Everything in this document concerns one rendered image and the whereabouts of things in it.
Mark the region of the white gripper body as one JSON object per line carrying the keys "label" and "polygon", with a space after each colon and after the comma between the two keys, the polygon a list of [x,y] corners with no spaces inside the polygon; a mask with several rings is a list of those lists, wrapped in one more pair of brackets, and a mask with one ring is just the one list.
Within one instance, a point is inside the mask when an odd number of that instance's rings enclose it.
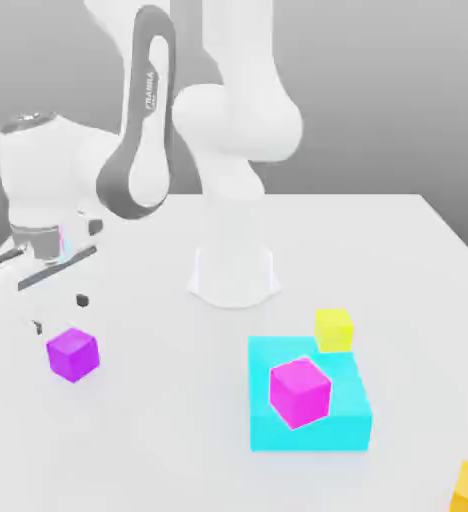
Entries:
{"label": "white gripper body", "polygon": [[89,245],[68,259],[38,265],[22,274],[15,287],[16,309],[21,318],[27,322],[64,322],[73,317],[77,293],[87,294],[91,303],[97,254],[98,247]]}

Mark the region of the small purple cube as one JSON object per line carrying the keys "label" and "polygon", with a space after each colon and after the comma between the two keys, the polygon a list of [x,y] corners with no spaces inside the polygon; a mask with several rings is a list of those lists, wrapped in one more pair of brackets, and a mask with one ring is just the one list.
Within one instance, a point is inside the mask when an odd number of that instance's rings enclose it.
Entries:
{"label": "small purple cube", "polygon": [[97,340],[77,328],[69,328],[46,344],[51,370],[77,382],[100,364]]}

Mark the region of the small magenta cube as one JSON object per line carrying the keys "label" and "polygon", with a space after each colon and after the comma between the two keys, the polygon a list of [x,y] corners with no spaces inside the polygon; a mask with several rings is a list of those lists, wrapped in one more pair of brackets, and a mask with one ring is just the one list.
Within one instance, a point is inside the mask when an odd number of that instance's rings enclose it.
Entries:
{"label": "small magenta cube", "polygon": [[270,369],[268,399],[291,430],[330,413],[333,384],[309,357],[301,357]]}

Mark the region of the small yellow cube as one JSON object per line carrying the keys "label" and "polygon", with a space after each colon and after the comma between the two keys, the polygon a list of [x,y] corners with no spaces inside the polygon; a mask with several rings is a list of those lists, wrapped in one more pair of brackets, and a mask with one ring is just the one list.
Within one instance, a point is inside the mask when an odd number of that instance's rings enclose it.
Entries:
{"label": "small yellow cube", "polygon": [[345,309],[322,308],[316,311],[314,337],[322,353],[351,352],[354,324]]}

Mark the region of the large cyan box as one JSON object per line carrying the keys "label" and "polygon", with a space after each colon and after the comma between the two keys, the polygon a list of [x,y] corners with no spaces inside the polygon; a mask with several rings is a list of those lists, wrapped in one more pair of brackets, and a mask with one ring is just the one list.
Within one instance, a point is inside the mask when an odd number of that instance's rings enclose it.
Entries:
{"label": "large cyan box", "polygon": [[[269,401],[270,370],[308,357],[332,381],[329,415],[290,429]],[[248,338],[250,448],[263,451],[365,451],[372,410],[351,352],[321,353],[310,336]]]}

